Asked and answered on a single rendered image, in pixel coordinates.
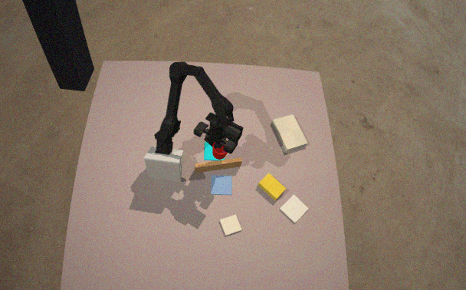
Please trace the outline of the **red cup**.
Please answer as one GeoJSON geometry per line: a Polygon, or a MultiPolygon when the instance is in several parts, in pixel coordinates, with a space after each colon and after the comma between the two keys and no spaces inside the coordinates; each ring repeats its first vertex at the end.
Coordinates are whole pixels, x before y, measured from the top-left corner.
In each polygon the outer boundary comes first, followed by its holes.
{"type": "Polygon", "coordinates": [[[215,142],[213,143],[212,145],[212,154],[213,154],[213,157],[217,160],[221,160],[223,158],[225,158],[227,152],[223,153],[223,148],[224,146],[222,145],[222,147],[219,149],[219,148],[214,148],[214,145],[215,145],[215,142]]]}

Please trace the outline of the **yellow flat block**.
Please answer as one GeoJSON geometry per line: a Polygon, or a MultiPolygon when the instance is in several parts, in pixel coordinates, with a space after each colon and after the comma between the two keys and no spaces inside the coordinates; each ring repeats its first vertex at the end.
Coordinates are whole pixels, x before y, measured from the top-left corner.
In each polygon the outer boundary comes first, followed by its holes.
{"type": "Polygon", "coordinates": [[[266,175],[266,177],[263,178],[263,180],[258,185],[274,200],[281,196],[286,189],[270,174],[266,175]]]}

